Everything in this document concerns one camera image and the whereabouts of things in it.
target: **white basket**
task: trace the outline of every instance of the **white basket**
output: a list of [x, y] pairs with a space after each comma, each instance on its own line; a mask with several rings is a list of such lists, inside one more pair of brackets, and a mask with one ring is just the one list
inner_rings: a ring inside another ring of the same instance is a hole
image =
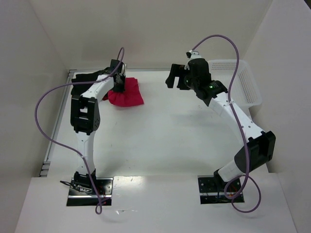
[[[212, 80], [219, 80], [229, 88], [237, 60], [211, 60], [208, 61]], [[244, 60], [240, 60], [238, 72], [231, 89], [232, 99], [240, 107], [251, 107], [262, 103], [259, 89], [253, 73]]]

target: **red cloth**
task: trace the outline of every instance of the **red cloth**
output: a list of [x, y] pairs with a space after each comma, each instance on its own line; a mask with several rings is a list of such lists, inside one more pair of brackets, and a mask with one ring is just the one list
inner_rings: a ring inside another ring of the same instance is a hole
[[144, 100], [139, 92], [137, 79], [126, 78], [124, 89], [123, 93], [108, 91], [109, 102], [119, 107], [132, 107], [144, 104]]

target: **table surface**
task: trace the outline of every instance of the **table surface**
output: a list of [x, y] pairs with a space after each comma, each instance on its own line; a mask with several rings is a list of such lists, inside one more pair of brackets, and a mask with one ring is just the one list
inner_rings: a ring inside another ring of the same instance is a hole
[[[241, 145], [231, 129], [192, 91], [167, 89], [168, 72], [128, 72], [136, 77], [145, 104], [119, 108], [100, 102], [102, 122], [94, 142], [98, 177], [114, 177], [112, 206], [98, 216], [94, 206], [66, 207], [77, 160], [52, 146], [47, 178], [32, 178], [16, 233], [294, 233], [290, 211], [276, 174], [261, 166], [251, 173], [262, 192], [259, 209], [236, 212], [231, 204], [200, 204], [197, 175], [211, 175]], [[70, 97], [57, 140], [76, 147], [69, 123]], [[243, 192], [250, 209], [258, 194]]]
[[[145, 104], [120, 108], [108, 101], [99, 103], [101, 125], [94, 139], [98, 177], [212, 175], [242, 147], [226, 122], [193, 91], [166, 87], [169, 72], [126, 75], [138, 79]], [[70, 125], [70, 98], [69, 95], [56, 140], [76, 148]], [[73, 175], [80, 159], [58, 145], [52, 145], [49, 158], [51, 178]], [[266, 166], [258, 171], [268, 172]]]

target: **white table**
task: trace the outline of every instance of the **white table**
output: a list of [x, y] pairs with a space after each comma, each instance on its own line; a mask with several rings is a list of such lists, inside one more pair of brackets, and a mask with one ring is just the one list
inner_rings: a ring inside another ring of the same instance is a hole
[[[68, 232], [240, 232], [294, 233], [295, 227], [276, 174], [266, 166], [251, 173], [262, 191], [255, 212], [237, 213], [230, 204], [200, 204], [197, 175], [211, 175], [241, 148], [231, 129], [192, 91], [167, 89], [168, 72], [128, 72], [136, 77], [143, 106], [100, 103], [102, 123], [95, 136], [97, 176], [114, 176], [112, 206], [98, 216], [93, 206], [66, 207], [78, 157], [53, 146], [47, 178], [33, 178], [16, 233]], [[57, 140], [76, 147], [69, 101]], [[245, 203], [257, 202], [253, 184]]]

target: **white wall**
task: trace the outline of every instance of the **white wall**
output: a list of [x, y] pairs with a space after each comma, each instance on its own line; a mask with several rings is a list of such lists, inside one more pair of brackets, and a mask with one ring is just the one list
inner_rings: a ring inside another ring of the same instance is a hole
[[270, 171], [279, 172], [299, 233], [311, 229], [311, 10], [303, 0], [274, 0], [244, 57], [263, 104], [255, 122], [276, 134]]
[[[30, 0], [66, 68], [103, 68], [126, 49], [128, 67], [170, 67], [219, 33], [241, 54], [272, 0]], [[235, 58], [223, 39], [200, 47], [207, 60]]]
[[[0, 6], [0, 232], [12, 233], [48, 144], [35, 127], [35, 104], [67, 72], [27, 0], [0, 0]], [[61, 94], [51, 94], [40, 111], [49, 133]]]

